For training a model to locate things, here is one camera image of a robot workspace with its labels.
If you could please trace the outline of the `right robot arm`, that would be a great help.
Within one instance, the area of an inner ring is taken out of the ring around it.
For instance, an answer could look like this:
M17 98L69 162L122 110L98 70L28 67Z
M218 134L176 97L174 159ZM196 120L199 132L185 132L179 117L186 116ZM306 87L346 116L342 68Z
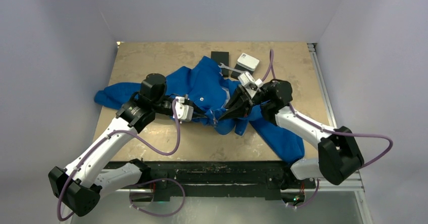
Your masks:
M285 80L244 83L237 87L219 119L247 117L258 105L265 120L291 131L317 150L317 158L297 160L284 172L287 186L296 187L310 178L340 185L365 164L354 134L347 127L334 128L297 111L291 104L292 92L291 83Z

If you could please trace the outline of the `blue zip jacket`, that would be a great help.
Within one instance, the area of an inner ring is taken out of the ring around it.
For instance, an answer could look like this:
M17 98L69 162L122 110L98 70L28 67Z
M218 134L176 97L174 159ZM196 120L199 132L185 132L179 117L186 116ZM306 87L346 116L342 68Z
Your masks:
M217 63L203 57L194 68L181 67L166 76L166 95L188 95L206 116L195 119L195 122L214 127L218 134L226 135L234 131L242 136L250 124L281 160L291 163L304 157L302 138L266 121L258 105L247 117L219 120L226 111L224 106L239 84L239 81L223 78Z

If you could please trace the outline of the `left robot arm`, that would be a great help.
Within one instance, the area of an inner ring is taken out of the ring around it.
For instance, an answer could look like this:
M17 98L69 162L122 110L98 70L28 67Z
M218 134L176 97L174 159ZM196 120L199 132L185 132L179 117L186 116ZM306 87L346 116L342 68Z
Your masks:
M54 167L48 179L58 199L57 217L60 221L62 206L71 215L85 216L100 199L126 186L145 188L158 178L151 168L139 159L133 159L115 171L104 173L104 167L130 140L138 139L140 132L154 121L157 114L171 116L176 125L205 114L187 96L166 95L165 76L152 73L140 84L129 100L117 111L106 130L78 158L66 167Z

